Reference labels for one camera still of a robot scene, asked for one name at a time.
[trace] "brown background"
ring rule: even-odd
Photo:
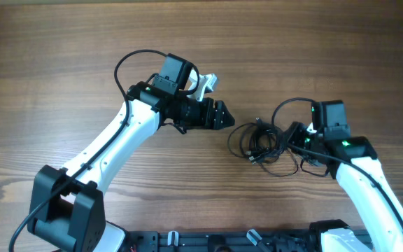
[[[140,48],[174,53],[215,72],[236,124],[270,120],[284,99],[342,99],[354,135],[376,148],[403,204],[403,5],[354,1],[112,3],[0,7],[0,251],[29,208],[32,180],[59,167],[122,103],[113,68]],[[126,88],[162,58],[126,62]],[[287,105],[277,124],[309,123]],[[127,230],[306,228],[355,207],[331,178],[274,178],[230,155],[222,131],[160,129],[133,154],[106,195],[106,217]],[[288,156],[277,164],[292,166]],[[23,232],[18,251],[53,247]]]

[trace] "tan surface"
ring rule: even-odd
[[[369,137],[403,203],[403,6],[334,1],[119,3],[0,7],[0,251],[27,214],[32,180],[79,153],[117,113],[113,68],[140,48],[215,72],[236,124],[269,120],[291,97],[343,99],[354,135]],[[126,62],[126,88],[162,59]],[[290,104],[278,125],[309,122]],[[341,218],[362,227],[336,181],[273,178],[226,149],[231,129],[182,136],[164,127],[120,171],[107,219],[127,230],[306,228]],[[284,156],[280,167],[292,165]],[[23,232],[18,251],[51,250]]]

